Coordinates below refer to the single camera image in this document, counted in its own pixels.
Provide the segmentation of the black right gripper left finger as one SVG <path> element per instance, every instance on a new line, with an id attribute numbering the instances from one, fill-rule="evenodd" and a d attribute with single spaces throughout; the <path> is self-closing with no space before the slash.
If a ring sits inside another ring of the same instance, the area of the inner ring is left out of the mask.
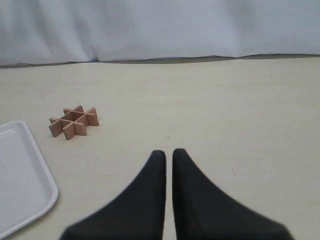
<path id="1" fill-rule="evenodd" d="M 166 155 L 154 150 L 130 185 L 94 214 L 68 226 L 62 240 L 161 240 L 167 173 Z"/>

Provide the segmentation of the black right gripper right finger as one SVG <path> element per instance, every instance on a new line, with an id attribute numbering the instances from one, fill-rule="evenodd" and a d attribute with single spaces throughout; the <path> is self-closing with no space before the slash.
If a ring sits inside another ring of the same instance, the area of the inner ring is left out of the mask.
<path id="1" fill-rule="evenodd" d="M 213 184 L 183 148 L 172 155 L 178 240 L 291 240 L 285 225 L 242 205 Z"/>

